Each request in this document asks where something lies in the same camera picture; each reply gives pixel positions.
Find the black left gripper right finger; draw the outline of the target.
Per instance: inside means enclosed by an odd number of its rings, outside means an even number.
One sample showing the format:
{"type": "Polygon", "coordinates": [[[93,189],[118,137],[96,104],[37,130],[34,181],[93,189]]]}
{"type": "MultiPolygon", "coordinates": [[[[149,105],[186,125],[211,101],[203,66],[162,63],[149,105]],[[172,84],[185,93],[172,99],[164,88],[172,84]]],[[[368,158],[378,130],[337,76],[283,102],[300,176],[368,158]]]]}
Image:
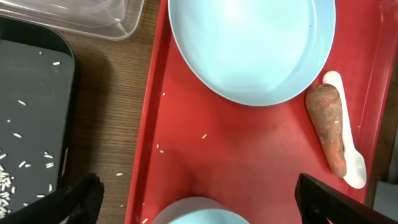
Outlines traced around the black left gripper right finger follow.
{"type": "Polygon", "coordinates": [[[309,174],[301,173],[295,200],[303,224],[397,224],[309,174]]]}

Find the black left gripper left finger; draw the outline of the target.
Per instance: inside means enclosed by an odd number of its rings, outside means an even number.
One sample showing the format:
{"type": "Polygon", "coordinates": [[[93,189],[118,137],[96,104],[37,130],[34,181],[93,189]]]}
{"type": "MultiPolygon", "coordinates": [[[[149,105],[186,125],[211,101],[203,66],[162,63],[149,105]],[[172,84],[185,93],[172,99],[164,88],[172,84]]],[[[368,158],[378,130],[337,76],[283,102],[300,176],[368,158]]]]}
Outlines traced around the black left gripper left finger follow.
{"type": "Polygon", "coordinates": [[[88,174],[74,185],[8,214],[1,224],[96,224],[104,199],[104,183],[88,174]]]}

